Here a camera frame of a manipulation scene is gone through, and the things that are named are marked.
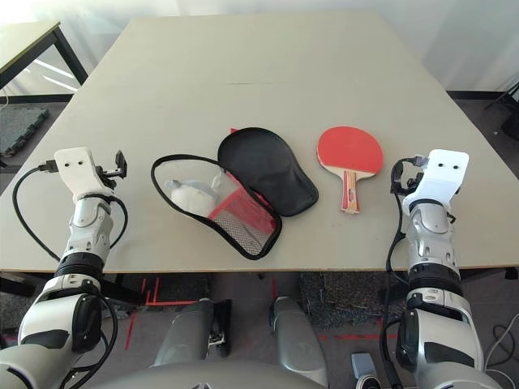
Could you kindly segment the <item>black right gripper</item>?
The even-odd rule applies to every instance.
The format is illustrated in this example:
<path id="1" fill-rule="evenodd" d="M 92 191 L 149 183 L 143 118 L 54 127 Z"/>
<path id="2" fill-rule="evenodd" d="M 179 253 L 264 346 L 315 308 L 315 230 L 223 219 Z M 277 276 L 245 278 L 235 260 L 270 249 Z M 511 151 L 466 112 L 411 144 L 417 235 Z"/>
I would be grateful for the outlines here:
<path id="1" fill-rule="evenodd" d="M 414 176 L 405 175 L 404 163 L 406 158 L 398 160 L 391 170 L 391 192 L 407 196 L 414 193 L 423 177 L 423 172 L 418 171 Z"/>

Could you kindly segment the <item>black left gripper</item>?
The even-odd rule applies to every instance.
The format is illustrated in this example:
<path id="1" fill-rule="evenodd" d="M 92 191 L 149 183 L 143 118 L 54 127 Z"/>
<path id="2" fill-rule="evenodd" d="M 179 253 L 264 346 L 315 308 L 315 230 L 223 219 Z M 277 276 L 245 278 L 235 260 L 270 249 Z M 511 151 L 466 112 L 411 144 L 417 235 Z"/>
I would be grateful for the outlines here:
<path id="1" fill-rule="evenodd" d="M 115 181 L 116 177 L 125 178 L 127 176 L 127 161 L 121 150 L 118 150 L 115 155 L 115 163 L 117 167 L 111 170 L 105 170 L 100 165 L 95 167 L 101 183 L 111 190 L 117 185 Z"/>

